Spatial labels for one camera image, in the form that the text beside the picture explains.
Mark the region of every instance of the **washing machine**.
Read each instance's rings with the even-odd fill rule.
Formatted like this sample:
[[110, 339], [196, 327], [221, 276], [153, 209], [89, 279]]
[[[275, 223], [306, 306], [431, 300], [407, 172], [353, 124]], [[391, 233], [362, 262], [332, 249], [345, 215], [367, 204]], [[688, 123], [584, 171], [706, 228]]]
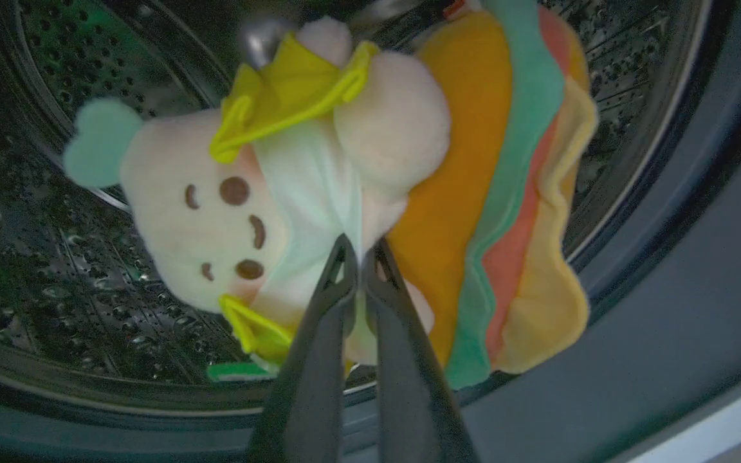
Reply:
[[[206, 378], [246, 360], [226, 322], [170, 295], [119, 188], [65, 179], [83, 102], [214, 107], [305, 21], [408, 52], [458, 3], [0, 0], [0, 460], [236, 461], [270, 392]], [[741, 442], [741, 2], [541, 3], [600, 114], [563, 243], [589, 326], [456, 401], [482, 461], [705, 461]], [[375, 381], [347, 379], [346, 461], [376, 460]]]

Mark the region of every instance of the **green fabric strip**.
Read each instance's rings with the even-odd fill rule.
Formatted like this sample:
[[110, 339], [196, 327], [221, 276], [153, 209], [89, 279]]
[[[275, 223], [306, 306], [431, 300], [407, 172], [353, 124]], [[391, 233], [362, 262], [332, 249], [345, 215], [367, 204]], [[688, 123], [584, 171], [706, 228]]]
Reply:
[[564, 87], [562, 72], [539, 29], [535, 0], [482, 3], [505, 32], [511, 51], [513, 90], [502, 152], [465, 257], [455, 340], [445, 371], [455, 389], [484, 381], [491, 372], [485, 337], [496, 311], [496, 298], [482, 258], [517, 219], [533, 151], [559, 111]]

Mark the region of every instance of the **washing machine drum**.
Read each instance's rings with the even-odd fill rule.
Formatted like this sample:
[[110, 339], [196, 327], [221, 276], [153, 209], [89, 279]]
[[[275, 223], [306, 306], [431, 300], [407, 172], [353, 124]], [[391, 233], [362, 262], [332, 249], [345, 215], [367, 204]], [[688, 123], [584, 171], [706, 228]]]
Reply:
[[[258, 413], [270, 382], [209, 382], [209, 364], [247, 357], [221, 317], [168, 292], [121, 190], [83, 190], [62, 173], [74, 114], [107, 96], [142, 118], [218, 106], [241, 62], [265, 64], [286, 30], [322, 14], [406, 50], [441, 21], [441, 3], [0, 0], [0, 385], [89, 410]], [[580, 36], [601, 115], [565, 236], [574, 259], [671, 116], [660, 102], [677, 89], [656, 76], [681, 73], [691, 57], [666, 34], [678, 6], [544, 3]], [[356, 369], [347, 404], [371, 398], [373, 384], [372, 368]]]

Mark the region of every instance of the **plush toy face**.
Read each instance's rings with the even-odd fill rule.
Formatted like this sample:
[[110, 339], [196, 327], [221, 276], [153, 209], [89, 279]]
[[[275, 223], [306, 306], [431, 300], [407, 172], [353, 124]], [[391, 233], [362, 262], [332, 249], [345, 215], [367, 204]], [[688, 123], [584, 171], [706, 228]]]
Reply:
[[[112, 169], [91, 167], [91, 173], [118, 173], [136, 228], [170, 290], [215, 313], [221, 294], [252, 300], [286, 245], [285, 224], [252, 147], [232, 164], [208, 155], [220, 120], [215, 109], [158, 118], [136, 132]], [[79, 138], [87, 140], [86, 128]], [[76, 150], [68, 153], [71, 171]]]

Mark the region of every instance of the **plush toy arm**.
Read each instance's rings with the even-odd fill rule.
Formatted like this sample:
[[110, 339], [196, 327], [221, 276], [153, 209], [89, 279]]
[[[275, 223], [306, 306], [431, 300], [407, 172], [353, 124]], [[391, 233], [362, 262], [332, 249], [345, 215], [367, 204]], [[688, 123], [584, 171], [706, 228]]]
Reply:
[[367, 84], [333, 113], [337, 136], [363, 185], [397, 199], [440, 166], [450, 143], [444, 94], [418, 59], [383, 52]]
[[351, 57], [351, 32], [332, 17], [307, 23], [297, 32], [297, 41], [330, 64], [341, 68]]

